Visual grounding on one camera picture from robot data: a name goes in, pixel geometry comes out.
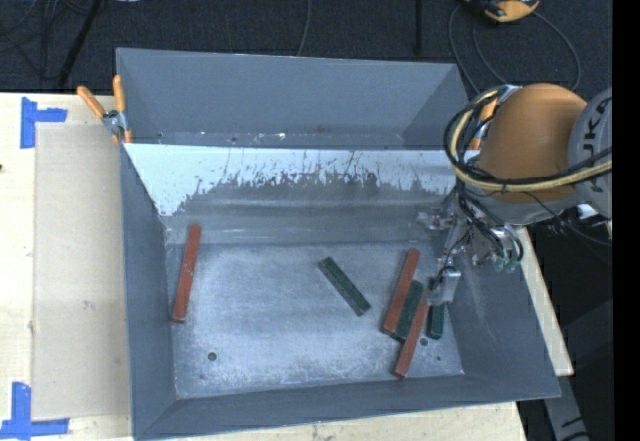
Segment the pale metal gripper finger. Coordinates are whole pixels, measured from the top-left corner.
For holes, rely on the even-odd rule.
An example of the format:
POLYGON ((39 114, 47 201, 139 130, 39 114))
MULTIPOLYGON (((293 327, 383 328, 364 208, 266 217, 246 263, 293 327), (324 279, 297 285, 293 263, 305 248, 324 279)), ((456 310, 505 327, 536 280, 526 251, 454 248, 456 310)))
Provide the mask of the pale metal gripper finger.
POLYGON ((453 301, 461 271, 454 267, 442 268, 431 277, 424 291, 424 298, 429 306, 440 306, 453 301))
POLYGON ((450 230, 450 217, 438 208, 418 211, 416 223, 429 234, 444 233, 450 230))

